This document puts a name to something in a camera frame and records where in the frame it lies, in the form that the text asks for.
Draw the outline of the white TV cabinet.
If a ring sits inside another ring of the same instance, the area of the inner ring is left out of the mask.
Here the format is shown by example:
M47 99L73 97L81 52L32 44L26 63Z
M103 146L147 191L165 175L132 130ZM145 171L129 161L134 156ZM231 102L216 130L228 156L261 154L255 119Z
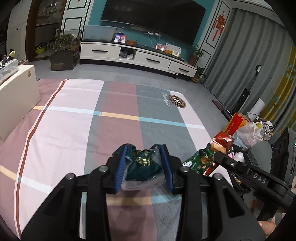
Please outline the white TV cabinet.
M86 42L80 47L80 61L107 61L194 77L197 69L183 60L143 48L118 43Z

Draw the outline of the grey sofa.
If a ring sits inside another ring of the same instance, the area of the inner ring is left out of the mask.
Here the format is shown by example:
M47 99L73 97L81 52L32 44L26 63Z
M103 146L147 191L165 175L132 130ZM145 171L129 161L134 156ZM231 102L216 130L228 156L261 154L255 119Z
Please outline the grey sofa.
M272 157L273 151L271 145L267 141L258 142L248 150L250 163L267 173L271 170Z

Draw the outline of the black tower appliance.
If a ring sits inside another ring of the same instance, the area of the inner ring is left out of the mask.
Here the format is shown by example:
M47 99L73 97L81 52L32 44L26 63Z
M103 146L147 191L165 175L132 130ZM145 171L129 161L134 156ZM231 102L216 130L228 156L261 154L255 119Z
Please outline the black tower appliance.
M237 102L238 106L236 111L239 112L241 110L241 108L243 107L243 105L245 104L246 100L248 99L248 96L250 95L250 90L245 88Z

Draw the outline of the black television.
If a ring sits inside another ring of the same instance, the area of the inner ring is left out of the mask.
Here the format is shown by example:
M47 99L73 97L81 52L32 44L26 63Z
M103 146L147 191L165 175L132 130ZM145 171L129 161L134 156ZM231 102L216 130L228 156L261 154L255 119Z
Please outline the black television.
M193 44L206 9L195 1L107 1L102 20L139 26Z

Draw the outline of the white pink plastic bag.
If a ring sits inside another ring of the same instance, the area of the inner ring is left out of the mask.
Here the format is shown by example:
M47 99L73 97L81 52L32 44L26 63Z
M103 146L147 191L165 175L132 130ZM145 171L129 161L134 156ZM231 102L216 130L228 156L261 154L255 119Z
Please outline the white pink plastic bag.
M263 141L263 137L260 134L262 128L263 124L261 121L256 123L248 122L234 133L234 144L241 147L243 150L248 150L253 145Z

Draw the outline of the green red wafer snack bag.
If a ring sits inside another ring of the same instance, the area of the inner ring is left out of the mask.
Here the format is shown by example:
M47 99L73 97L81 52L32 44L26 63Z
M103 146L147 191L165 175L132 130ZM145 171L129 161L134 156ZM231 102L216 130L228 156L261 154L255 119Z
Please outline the green red wafer snack bag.
M233 150L234 138L226 132L219 132L207 144L206 148L199 149L193 156L183 163L197 174L209 176L218 165L214 163L214 155L218 152L229 154Z

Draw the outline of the dark green foil bag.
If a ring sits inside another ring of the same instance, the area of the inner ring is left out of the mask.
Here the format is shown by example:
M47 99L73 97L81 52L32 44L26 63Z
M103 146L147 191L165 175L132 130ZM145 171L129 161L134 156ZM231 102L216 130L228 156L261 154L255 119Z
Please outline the dark green foil bag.
M125 156L126 169L120 190L139 191L155 188L165 183L160 145L155 144L143 150L138 150L132 144L124 145L128 146L128 151Z

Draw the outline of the large left potted plant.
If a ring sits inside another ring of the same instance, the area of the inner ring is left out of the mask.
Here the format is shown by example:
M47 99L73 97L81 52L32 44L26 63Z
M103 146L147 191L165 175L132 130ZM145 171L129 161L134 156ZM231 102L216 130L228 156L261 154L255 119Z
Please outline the large left potted plant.
M52 71L73 70L79 55L80 38L67 33L57 37L53 44L54 53L50 56Z

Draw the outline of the red Chinese knot decoration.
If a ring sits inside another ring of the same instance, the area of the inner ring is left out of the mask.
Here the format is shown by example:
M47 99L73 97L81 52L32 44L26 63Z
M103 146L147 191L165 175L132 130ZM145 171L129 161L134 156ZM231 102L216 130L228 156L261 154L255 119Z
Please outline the red Chinese knot decoration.
M216 39L216 37L217 37L218 34L219 35L222 34L223 29L224 29L224 26L225 26L225 22L226 22L226 20L224 18L224 14L219 15L217 17L217 19L215 20L215 23L213 25L213 28L212 28L213 30L216 30L216 32L215 32L215 34L213 36L212 41L215 41L215 39Z

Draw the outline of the potted plant by cabinet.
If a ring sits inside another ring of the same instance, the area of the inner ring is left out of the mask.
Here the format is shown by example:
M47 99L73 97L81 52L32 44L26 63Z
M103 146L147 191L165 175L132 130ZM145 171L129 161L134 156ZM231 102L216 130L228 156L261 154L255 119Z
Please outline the potted plant by cabinet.
M199 45L193 44L189 51L188 64L190 64L191 66L195 66L197 64L197 61L199 59L202 59L203 56L203 49Z

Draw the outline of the pile of clothes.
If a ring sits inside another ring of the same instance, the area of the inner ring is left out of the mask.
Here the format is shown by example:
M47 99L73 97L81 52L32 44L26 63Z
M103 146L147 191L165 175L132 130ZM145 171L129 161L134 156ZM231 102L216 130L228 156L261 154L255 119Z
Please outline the pile of clothes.
M262 130L260 134L264 141L268 141L273 136L274 126L270 121L262 121Z

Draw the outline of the grey curtain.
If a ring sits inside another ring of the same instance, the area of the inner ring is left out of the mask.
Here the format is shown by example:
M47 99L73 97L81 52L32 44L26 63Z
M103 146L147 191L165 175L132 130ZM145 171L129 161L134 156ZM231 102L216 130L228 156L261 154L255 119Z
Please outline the grey curtain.
M286 70L293 41L285 27L264 16L233 9L229 25L206 71L205 87L228 110L244 89L246 113L258 99L268 103Z

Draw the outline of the red orange shopping bag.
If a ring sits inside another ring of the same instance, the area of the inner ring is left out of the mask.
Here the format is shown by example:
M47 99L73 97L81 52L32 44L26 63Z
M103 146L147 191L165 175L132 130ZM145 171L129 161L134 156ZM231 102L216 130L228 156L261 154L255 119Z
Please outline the red orange shopping bag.
M225 127L224 132L232 136L239 128L245 126L248 122L249 118L245 117L240 113L235 113L229 121L229 123L227 124L227 126Z

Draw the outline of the white paper roll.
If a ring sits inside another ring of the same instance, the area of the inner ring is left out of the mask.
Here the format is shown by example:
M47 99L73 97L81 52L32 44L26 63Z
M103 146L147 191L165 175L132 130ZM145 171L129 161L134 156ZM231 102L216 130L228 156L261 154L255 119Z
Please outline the white paper roll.
M255 105L252 107L252 109L247 113L248 118L251 121L256 120L259 117L261 111L264 109L264 107L264 101L261 98L259 98Z

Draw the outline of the checked table cloth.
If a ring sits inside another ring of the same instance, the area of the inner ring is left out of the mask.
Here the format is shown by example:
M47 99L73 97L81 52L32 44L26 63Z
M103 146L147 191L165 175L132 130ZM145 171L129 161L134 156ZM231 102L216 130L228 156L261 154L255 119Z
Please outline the checked table cloth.
M93 79L42 79L41 101L1 141L1 217L19 237L35 211L68 173L91 173L123 144L166 145L186 161L226 126L211 94L174 92Z

